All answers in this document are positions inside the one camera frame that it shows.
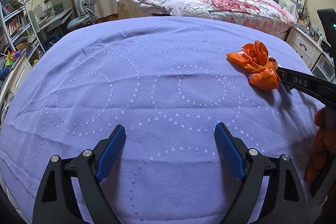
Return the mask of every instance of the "chair backrest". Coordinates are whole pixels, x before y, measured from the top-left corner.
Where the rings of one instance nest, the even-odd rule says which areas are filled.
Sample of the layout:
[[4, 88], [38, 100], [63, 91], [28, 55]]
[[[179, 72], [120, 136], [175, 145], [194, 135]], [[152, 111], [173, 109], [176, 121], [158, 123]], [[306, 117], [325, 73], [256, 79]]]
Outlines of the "chair backrest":
[[84, 0], [77, 0], [77, 10], [81, 14], [81, 16], [87, 14], [87, 10], [84, 7]]

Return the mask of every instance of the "nightstand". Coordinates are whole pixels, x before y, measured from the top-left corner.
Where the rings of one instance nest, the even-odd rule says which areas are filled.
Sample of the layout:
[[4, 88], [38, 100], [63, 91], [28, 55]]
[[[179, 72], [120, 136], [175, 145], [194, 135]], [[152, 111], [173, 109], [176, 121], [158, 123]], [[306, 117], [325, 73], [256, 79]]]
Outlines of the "nightstand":
[[323, 53], [317, 42], [297, 26], [291, 28], [286, 42], [298, 53], [310, 70]]

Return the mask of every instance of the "drawer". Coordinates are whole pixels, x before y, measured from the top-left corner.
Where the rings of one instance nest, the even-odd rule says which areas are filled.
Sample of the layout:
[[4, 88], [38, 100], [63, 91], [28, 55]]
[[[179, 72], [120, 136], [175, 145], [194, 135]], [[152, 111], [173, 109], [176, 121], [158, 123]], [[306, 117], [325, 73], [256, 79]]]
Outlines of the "drawer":
[[298, 32], [295, 32], [291, 38], [291, 42], [298, 47], [306, 56], [312, 58], [317, 49], [305, 40]]
[[296, 47], [293, 43], [290, 43], [290, 46], [298, 53], [298, 55], [303, 59], [303, 61], [309, 67], [311, 65], [311, 60], [309, 59], [309, 57], [306, 56], [305, 53], [302, 50], [300, 50], [298, 47]]

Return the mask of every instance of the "orange wrapper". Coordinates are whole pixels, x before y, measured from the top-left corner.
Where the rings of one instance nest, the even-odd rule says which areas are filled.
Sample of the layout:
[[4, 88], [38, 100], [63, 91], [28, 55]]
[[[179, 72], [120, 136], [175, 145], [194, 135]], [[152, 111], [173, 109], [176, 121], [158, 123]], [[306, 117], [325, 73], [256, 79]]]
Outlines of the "orange wrapper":
[[263, 91], [277, 89], [281, 81], [276, 73], [277, 61], [268, 57], [266, 46], [256, 40], [248, 43], [239, 52], [230, 52], [226, 55], [229, 61], [235, 62], [249, 72], [249, 83]]

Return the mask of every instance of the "blue textured pad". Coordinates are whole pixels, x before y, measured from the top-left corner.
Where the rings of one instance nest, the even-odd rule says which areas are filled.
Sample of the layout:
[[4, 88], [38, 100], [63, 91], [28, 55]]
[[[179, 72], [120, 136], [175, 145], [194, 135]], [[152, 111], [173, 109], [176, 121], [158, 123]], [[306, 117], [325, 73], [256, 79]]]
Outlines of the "blue textured pad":
[[224, 128], [219, 123], [216, 125], [215, 129], [215, 140], [217, 148], [225, 158], [226, 165], [230, 169], [231, 174], [242, 181], [246, 176], [243, 159], [229, 136], [226, 134]]
[[98, 160], [96, 179], [99, 182], [109, 176], [112, 166], [117, 160], [119, 152], [125, 144], [125, 140], [125, 128], [120, 126]]

